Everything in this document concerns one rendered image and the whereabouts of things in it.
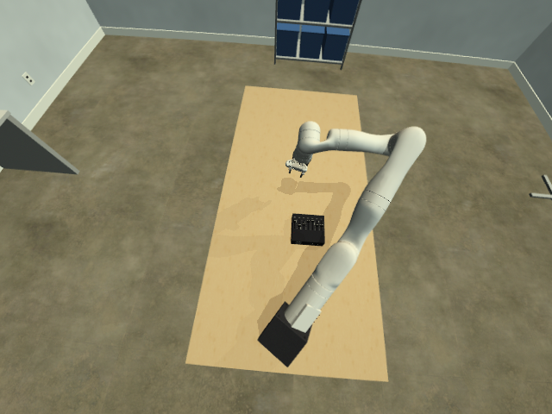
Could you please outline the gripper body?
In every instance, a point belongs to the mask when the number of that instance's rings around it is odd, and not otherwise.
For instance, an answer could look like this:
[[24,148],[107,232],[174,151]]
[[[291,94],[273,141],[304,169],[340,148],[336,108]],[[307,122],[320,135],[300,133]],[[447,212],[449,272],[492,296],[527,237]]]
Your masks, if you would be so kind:
[[306,173],[307,172],[307,166],[311,162],[312,156],[308,160],[301,160],[297,157],[295,150],[292,154],[292,160],[287,160],[285,163],[285,166],[288,168],[291,168],[293,170]]

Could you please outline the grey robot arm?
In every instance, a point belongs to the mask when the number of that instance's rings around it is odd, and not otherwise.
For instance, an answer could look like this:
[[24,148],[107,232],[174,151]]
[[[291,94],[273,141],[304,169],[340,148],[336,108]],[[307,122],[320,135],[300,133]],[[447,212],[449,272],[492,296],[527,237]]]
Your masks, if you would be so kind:
[[359,255],[425,143],[426,135],[419,127],[405,128],[392,135],[330,129],[326,140],[320,141],[317,123],[305,122],[300,126],[295,153],[301,160],[333,150],[382,154],[389,158],[365,187],[341,238],[328,249],[285,310],[285,318],[294,329],[306,332],[317,319],[324,304],[354,266],[358,259],[356,252]]

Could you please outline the black lighting desk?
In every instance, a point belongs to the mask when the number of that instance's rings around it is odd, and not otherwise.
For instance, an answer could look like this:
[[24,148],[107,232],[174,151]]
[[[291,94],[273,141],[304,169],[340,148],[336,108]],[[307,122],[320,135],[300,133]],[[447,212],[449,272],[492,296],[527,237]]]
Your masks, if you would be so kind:
[[324,216],[292,213],[292,217],[291,244],[324,245]]

